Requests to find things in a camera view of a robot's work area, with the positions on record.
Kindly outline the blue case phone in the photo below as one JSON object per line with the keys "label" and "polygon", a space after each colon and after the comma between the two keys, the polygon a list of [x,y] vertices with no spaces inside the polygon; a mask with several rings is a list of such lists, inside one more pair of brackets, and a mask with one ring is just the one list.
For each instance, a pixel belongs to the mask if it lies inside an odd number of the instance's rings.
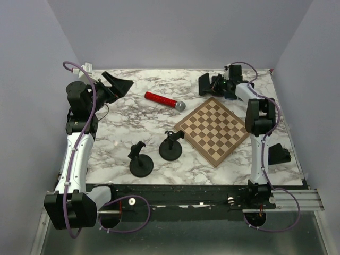
{"label": "blue case phone", "polygon": [[228,91],[224,92],[224,98],[227,100],[237,100],[236,94]]}

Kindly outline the black phone stand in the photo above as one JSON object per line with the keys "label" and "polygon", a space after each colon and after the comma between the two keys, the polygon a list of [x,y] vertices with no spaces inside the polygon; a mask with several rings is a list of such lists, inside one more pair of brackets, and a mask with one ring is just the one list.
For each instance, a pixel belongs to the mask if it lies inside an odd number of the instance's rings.
{"label": "black phone stand", "polygon": [[159,154],[166,161],[175,161],[182,154],[182,146],[178,139],[184,139],[185,133],[182,130],[178,132],[165,131],[167,138],[159,146]]}
{"label": "black phone stand", "polygon": [[142,141],[139,141],[137,144],[131,146],[131,151],[128,154],[130,158],[129,169],[132,175],[143,178],[148,176],[153,168],[154,162],[152,159],[146,154],[140,154],[140,151],[146,144]]}

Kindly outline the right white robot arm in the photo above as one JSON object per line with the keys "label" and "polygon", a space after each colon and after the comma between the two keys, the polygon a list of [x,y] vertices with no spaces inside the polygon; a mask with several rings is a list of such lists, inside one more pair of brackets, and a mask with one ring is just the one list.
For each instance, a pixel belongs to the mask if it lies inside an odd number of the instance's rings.
{"label": "right white robot arm", "polygon": [[281,119],[281,110],[274,99],[268,98],[253,87],[255,77],[245,81],[241,65],[245,64],[255,69],[251,64],[237,61],[225,66],[225,73],[216,76],[208,84],[205,92],[212,95],[224,96],[226,99],[238,99],[247,104],[245,129],[250,134],[252,147],[251,174],[247,192],[244,195],[245,204],[257,208],[269,200],[273,185],[268,177],[269,140]]}

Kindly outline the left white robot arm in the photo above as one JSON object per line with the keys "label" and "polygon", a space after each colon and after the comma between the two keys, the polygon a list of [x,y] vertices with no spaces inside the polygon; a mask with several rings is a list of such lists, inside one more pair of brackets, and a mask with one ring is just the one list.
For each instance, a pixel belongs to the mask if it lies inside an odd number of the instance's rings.
{"label": "left white robot arm", "polygon": [[103,80],[93,85],[74,81],[66,87],[70,104],[67,115],[67,147],[58,184],[45,195],[44,207],[57,230],[93,227],[97,211],[102,206],[111,210],[117,206],[118,197],[107,186],[86,191],[86,174],[91,150],[98,130],[96,112],[105,104],[124,97],[134,84],[103,72]]}

